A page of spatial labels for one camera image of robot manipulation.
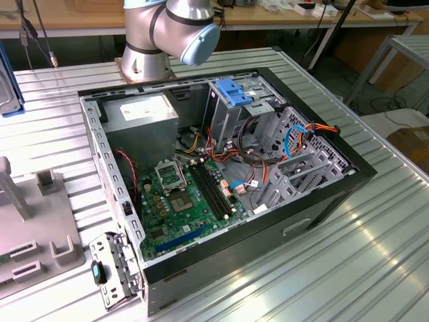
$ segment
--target open computer tower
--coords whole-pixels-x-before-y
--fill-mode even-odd
[[[152,315],[322,223],[376,171],[267,68],[79,93],[118,233],[106,309]]]

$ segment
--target aluminum slotted table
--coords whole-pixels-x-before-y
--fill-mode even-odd
[[[429,315],[429,178],[283,52],[213,54],[178,76],[265,66],[341,135],[378,175],[323,225],[266,254],[150,321],[421,321]],[[17,72],[27,112],[0,118],[12,177],[64,174],[86,264],[0,301],[5,321],[147,321],[139,299],[107,313],[88,243],[115,225],[91,159],[76,92],[122,85],[114,63]]]

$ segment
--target blue cable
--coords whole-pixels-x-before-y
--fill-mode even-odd
[[[302,133],[307,133],[307,130],[306,130],[306,129],[304,129],[301,125],[294,125],[294,126],[292,126],[292,127],[288,130],[288,132],[286,133],[286,137],[285,137],[285,139],[284,139],[284,152],[286,153],[286,155],[288,156],[288,158],[290,158],[289,145],[288,145],[288,142],[289,142],[289,136],[290,136],[290,132],[291,132],[293,129],[297,129],[298,131],[301,131]]]
[[[231,189],[234,189],[236,186],[238,186],[240,184],[244,184],[244,183],[245,183],[244,181],[236,181],[236,182],[231,183],[230,187],[231,187]]]
[[[247,182],[244,182],[244,181],[236,181],[236,182],[231,183],[230,187],[231,187],[231,189],[234,189],[236,186],[238,186],[240,184],[250,185],[250,184],[248,184]]]

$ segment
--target blue object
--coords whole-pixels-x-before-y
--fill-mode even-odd
[[[95,277],[97,277],[100,274],[98,266],[93,266],[93,274]]]
[[[248,97],[239,85],[232,79],[221,79],[216,81],[216,85],[222,94],[229,99],[232,106],[246,105],[253,102],[251,97]]]
[[[287,156],[288,158],[290,158],[289,145],[288,145],[288,142],[289,142],[289,136],[290,136],[290,132],[291,132],[293,129],[297,129],[298,131],[301,131],[302,133],[307,133],[307,130],[306,130],[306,129],[304,129],[301,125],[294,125],[294,126],[292,126],[292,127],[288,130],[288,132],[286,133],[286,137],[285,137],[285,139],[284,139],[284,152],[286,153],[286,156]]]
[[[221,30],[217,25],[207,25],[187,45],[180,60],[191,66],[201,65],[215,50],[220,35]]]
[[[13,111],[10,113],[4,113],[3,117],[10,117],[10,116],[14,116],[17,114],[22,114],[24,113],[24,107],[23,104],[25,103],[24,98],[22,96],[21,90],[19,89],[19,85],[18,82],[16,81],[15,75],[13,74],[13,70],[12,70],[12,66],[9,63],[9,60],[7,59],[7,55],[6,55],[6,51],[2,45],[2,43],[0,42],[0,61],[3,64],[5,70],[6,70],[6,77],[9,79],[9,82],[12,85],[12,89],[13,92],[15,93],[15,96],[17,98],[17,100],[19,101],[19,104],[21,106],[20,109],[18,109],[17,111]]]
[[[236,186],[238,186],[240,184],[245,184],[245,182],[244,181],[236,181],[236,182],[231,183],[230,187],[231,187],[231,189],[234,189]]]
[[[230,187],[231,187],[231,189],[234,189],[236,186],[238,186],[240,184],[246,184],[247,186],[250,186],[250,184],[248,184],[247,182],[244,182],[244,181],[235,181],[235,182],[231,183]]]
[[[185,233],[183,236],[177,237],[176,239],[167,241],[166,243],[156,246],[155,247],[155,251],[158,252],[162,252],[163,250],[167,250],[168,248],[180,245],[183,242],[186,242],[192,238],[198,237],[199,235],[201,235],[202,231],[204,230],[204,228],[206,228],[207,225],[201,226],[198,229],[195,229],[194,231],[191,231],[189,233]]]
[[[150,7],[151,5],[158,5],[166,1],[167,0],[124,0],[123,8],[135,9],[135,8],[142,8],[142,7]]]

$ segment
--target robotic arm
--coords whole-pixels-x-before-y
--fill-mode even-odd
[[[205,62],[219,40],[210,0],[125,0],[121,71],[129,81],[168,78],[168,54],[191,66]]]

